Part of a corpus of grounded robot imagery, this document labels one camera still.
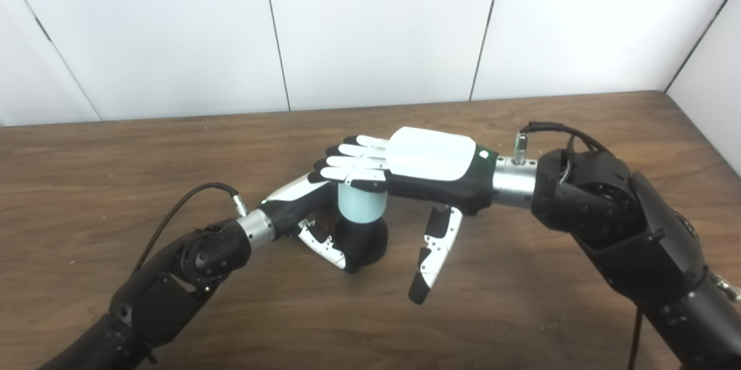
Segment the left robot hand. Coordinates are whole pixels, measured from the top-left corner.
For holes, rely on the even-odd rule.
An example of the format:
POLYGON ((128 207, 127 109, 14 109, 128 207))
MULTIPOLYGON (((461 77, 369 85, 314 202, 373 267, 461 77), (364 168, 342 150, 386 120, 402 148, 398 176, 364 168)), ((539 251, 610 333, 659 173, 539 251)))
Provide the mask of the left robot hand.
POLYGON ((328 232, 309 216, 330 206, 337 197, 334 182, 312 182, 305 174, 273 191, 256 207, 266 216, 273 230, 272 240, 296 237, 316 254, 345 273, 355 273, 359 265, 351 260, 328 232))

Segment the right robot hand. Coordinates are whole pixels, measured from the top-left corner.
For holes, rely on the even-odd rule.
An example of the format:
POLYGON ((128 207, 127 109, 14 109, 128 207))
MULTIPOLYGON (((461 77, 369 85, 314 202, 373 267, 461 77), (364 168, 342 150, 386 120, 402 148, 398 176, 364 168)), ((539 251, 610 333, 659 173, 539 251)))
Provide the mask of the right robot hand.
POLYGON ((402 127, 389 140, 349 136, 326 151, 309 180, 334 182, 340 220, 336 235, 352 250, 362 248, 359 236, 379 231, 387 236, 387 199, 436 202, 424 230, 409 299, 421 305, 452 251, 464 216, 489 207, 497 153, 468 136, 402 127))

